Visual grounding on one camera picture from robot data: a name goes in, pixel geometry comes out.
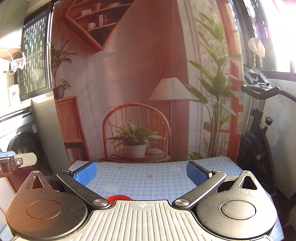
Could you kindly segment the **printed room backdrop cloth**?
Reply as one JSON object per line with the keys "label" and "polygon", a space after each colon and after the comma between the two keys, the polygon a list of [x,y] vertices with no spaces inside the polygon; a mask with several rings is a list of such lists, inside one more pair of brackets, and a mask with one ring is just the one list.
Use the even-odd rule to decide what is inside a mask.
{"label": "printed room backdrop cloth", "polygon": [[51,40],[70,161],[236,159],[243,69],[231,1],[61,1]]}

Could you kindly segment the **red plastic bowl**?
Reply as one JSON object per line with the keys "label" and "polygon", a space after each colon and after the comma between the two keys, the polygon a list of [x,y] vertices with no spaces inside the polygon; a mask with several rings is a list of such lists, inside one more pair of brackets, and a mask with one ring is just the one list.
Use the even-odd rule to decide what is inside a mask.
{"label": "red plastic bowl", "polygon": [[132,198],[126,196],[126,195],[113,195],[110,197],[107,197],[107,201],[111,204],[114,205],[116,201],[118,200],[127,200],[127,201],[131,201]]}

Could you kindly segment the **black exercise bike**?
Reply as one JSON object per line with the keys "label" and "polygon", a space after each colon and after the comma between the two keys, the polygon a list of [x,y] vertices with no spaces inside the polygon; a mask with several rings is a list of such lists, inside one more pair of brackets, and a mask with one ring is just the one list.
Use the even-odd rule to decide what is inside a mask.
{"label": "black exercise bike", "polygon": [[[244,65],[243,70],[246,84],[241,86],[241,90],[252,98],[266,100],[281,94],[295,101],[295,96],[279,87],[271,87],[266,75],[258,68]],[[269,194],[273,194],[275,192],[275,170],[266,137],[266,132],[273,123],[273,119],[266,117],[265,126],[263,126],[261,123],[263,111],[253,108],[249,113],[253,117],[252,124],[250,130],[241,135],[236,164],[243,170],[251,171],[264,189]]]}

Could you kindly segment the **washing machine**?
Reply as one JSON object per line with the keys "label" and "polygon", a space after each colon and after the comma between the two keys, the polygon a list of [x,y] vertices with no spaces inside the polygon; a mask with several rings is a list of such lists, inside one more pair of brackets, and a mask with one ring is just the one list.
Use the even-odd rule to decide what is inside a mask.
{"label": "washing machine", "polygon": [[1,150],[14,151],[16,154],[34,153],[37,157],[36,164],[19,170],[41,170],[46,175],[52,174],[30,107],[1,116]]}

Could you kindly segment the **window with dark frame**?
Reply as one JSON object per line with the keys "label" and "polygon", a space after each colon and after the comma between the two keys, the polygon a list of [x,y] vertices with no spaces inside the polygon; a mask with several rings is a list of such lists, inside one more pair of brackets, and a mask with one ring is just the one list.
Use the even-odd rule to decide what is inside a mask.
{"label": "window with dark frame", "polygon": [[50,30],[53,4],[47,3],[25,18],[21,51],[26,64],[18,70],[20,99],[26,100],[48,92],[50,84]]}

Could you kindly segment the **blue plaid bedsheet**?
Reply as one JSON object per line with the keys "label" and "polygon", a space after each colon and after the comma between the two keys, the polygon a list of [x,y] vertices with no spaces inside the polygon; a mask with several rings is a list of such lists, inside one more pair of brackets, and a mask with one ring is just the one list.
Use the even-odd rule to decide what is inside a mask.
{"label": "blue plaid bedsheet", "polygon": [[195,187],[186,174],[187,161],[95,164],[96,176],[86,187],[106,198],[126,195],[136,206],[119,202],[112,211],[96,212],[74,240],[217,240],[192,213],[171,208],[175,199]]}

